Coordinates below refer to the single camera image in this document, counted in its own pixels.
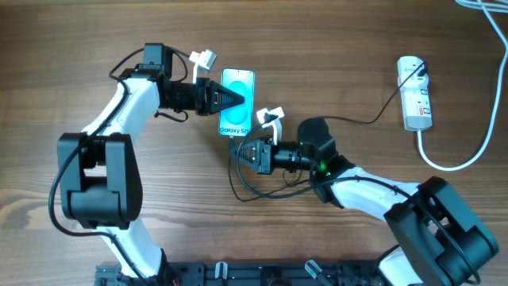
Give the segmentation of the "blue-screen Galaxy smartphone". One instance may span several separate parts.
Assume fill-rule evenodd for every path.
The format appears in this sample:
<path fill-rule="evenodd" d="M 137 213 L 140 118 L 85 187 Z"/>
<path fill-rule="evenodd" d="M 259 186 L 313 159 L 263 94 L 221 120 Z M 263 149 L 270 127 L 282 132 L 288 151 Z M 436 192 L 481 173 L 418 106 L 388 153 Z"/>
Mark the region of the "blue-screen Galaxy smartphone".
<path fill-rule="evenodd" d="M 220 112 L 218 133 L 222 136 L 244 137 L 252 128 L 255 73 L 225 68 L 222 71 L 221 85 L 242 95 L 244 102 Z"/>

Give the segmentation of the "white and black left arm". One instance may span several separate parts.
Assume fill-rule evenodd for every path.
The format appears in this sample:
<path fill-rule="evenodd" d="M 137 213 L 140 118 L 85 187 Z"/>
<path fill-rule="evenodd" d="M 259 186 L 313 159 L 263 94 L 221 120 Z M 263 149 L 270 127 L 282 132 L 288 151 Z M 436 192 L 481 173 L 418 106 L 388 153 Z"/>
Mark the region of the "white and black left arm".
<path fill-rule="evenodd" d="M 71 236 L 100 236 L 132 284 L 161 284 L 165 254 L 140 218 L 143 188 L 134 143 L 159 109 L 217 114 L 244 103 L 244 97 L 199 76 L 215 52 L 185 53 L 161 43 L 140 48 L 141 63 L 109 77 L 117 90 L 106 108 L 77 133 L 57 142 L 59 171 L 48 198 L 53 226 Z"/>

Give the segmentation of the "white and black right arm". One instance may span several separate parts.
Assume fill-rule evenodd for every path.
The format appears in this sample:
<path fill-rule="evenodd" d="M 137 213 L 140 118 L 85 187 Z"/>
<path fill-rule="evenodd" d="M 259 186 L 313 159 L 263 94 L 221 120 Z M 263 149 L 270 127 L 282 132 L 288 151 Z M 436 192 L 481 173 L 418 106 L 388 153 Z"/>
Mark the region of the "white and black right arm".
<path fill-rule="evenodd" d="M 385 222 L 397 244 L 375 265 L 388 285 L 478 285 L 479 269 L 498 243 L 444 179 L 404 183 L 374 176 L 340 155 L 323 118 L 298 126 L 296 141 L 270 137 L 229 140 L 231 161 L 259 174 L 277 168 L 308 171 L 308 188 L 323 202 L 361 211 Z"/>

